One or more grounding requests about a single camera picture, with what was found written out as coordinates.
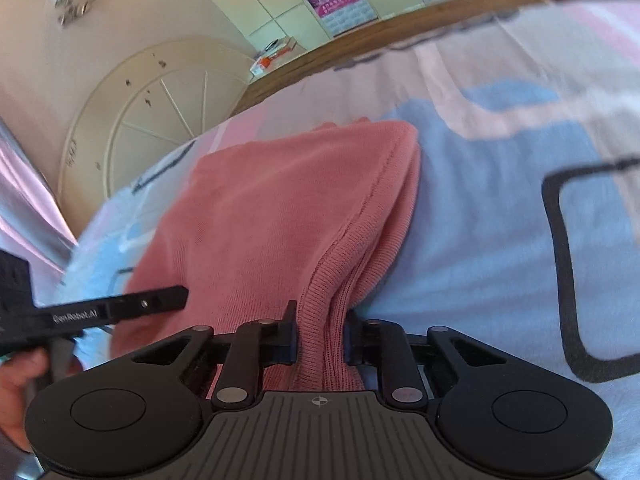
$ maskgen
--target finger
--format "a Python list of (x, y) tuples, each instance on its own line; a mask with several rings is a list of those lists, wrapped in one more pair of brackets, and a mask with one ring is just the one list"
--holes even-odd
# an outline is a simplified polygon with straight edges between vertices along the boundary
[(82, 363), (80, 362), (80, 359), (78, 359), (76, 356), (73, 356), (71, 359), (71, 363), (69, 365), (69, 370), (66, 373), (66, 376), (71, 377), (76, 374), (79, 374), (82, 371), (84, 371), (84, 368), (82, 368)]
[(0, 388), (22, 389), (49, 368), (49, 358), (42, 349), (22, 352), (0, 366)]
[(0, 390), (0, 402), (0, 429), (21, 427), (25, 409), (22, 393)]
[(27, 453), (31, 452), (31, 444), (29, 444), (29, 439), (27, 438), (27, 434), (24, 433), (23, 427), (2, 428), (2, 431), (6, 437), (21, 450)]

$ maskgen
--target folded pink cloth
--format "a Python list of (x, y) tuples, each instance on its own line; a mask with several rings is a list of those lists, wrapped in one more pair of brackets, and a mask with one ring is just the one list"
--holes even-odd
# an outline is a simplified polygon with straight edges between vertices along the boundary
[(342, 360), (345, 314), (398, 253), (419, 165), (416, 130), (403, 121), (324, 124), (204, 156), (127, 285), (184, 285), (187, 305), (120, 323), (112, 355), (193, 325), (228, 333), (279, 319), (298, 300), (298, 362), (269, 368), (265, 387), (362, 389)]

